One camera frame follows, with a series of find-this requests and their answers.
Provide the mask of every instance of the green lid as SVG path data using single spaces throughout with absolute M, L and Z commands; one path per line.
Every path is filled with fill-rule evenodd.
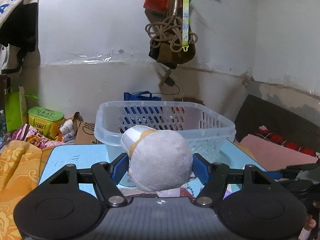
M 29 109 L 28 114 L 46 119 L 49 121 L 59 121 L 64 118 L 64 114 L 58 111 L 49 110 L 40 106 Z

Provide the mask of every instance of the plush toy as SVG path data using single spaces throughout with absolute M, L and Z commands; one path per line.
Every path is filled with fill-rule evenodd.
M 137 125 L 122 135 L 121 146 L 130 158 L 129 176 L 140 190 L 178 188 L 190 179 L 192 152 L 175 131 Z

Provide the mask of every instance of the hanging clothes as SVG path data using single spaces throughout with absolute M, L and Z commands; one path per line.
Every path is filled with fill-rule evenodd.
M 19 73 L 27 53 L 36 50 L 37 10 L 38 0 L 0 0 L 0 44 L 6 47 L 0 50 L 0 60 L 6 59 L 0 62 L 2 74 Z

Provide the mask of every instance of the pink mat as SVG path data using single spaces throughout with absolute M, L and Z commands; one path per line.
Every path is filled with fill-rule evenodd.
M 241 144 L 250 149 L 257 163 L 267 171 L 284 169 L 290 165 L 316 163 L 319 160 L 316 157 L 285 148 L 252 134 L 244 137 Z

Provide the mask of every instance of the plastic bottle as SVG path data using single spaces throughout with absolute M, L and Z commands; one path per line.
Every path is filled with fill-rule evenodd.
M 7 133 L 7 123 L 6 123 L 6 118 L 4 111 L 0 111 L 0 125 L 1 125 L 1 137 L 4 136 L 4 134 Z

